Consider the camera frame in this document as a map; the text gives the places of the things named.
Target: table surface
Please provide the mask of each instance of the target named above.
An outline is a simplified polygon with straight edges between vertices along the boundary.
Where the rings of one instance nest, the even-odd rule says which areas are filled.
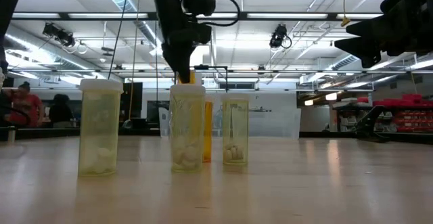
[[[78,138],[0,148],[0,223],[432,223],[433,147],[250,139],[248,166],[170,171],[159,137],[121,137],[118,172],[77,180]]]

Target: person in red shirt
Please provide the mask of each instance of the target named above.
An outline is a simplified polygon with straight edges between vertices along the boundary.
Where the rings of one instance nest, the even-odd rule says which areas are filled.
[[[44,107],[39,97],[30,93],[30,84],[28,82],[24,82],[16,91],[5,90],[5,94],[11,99],[14,109],[22,111],[30,117],[28,127],[42,125]],[[14,111],[11,111],[10,115],[6,115],[5,120],[18,126],[25,126],[26,124],[26,117]]]

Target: pill bottle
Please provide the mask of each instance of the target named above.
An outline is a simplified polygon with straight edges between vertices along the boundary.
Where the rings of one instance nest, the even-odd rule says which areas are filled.
[[[247,164],[248,95],[226,93],[223,101],[223,163]]]
[[[210,95],[206,95],[205,101],[203,162],[210,162],[212,160],[212,110],[214,103]]]
[[[170,88],[170,146],[172,171],[192,173],[202,168],[204,96],[201,85]]]
[[[122,83],[83,79],[79,177],[103,176],[116,172],[120,94]]]

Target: white lid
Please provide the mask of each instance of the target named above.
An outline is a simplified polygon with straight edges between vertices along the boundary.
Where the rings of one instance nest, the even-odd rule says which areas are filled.
[[[111,90],[123,93],[123,84],[117,81],[109,81],[106,79],[82,79],[80,90]]]
[[[246,93],[224,93],[221,94],[221,99],[230,100],[230,99],[241,99],[241,100],[250,100],[250,96]]]
[[[204,95],[206,93],[206,89],[201,85],[193,84],[172,85],[170,87],[170,93],[192,93],[196,95]]]
[[[207,95],[204,96],[204,100],[206,102],[214,103],[214,98],[211,95],[209,95],[209,94],[207,94]]]

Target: person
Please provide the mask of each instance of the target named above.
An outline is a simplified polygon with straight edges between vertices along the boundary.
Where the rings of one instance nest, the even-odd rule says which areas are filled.
[[[26,117],[20,113],[11,111],[5,116],[5,120],[16,126],[39,127],[44,117],[44,107],[37,95],[30,93],[30,83],[24,82],[18,90],[4,90],[6,96],[12,101],[12,108],[26,113],[30,118],[29,125],[26,125]]]
[[[54,105],[49,109],[49,119],[55,129],[72,127],[72,111],[67,105],[69,97],[67,95],[54,95]]]

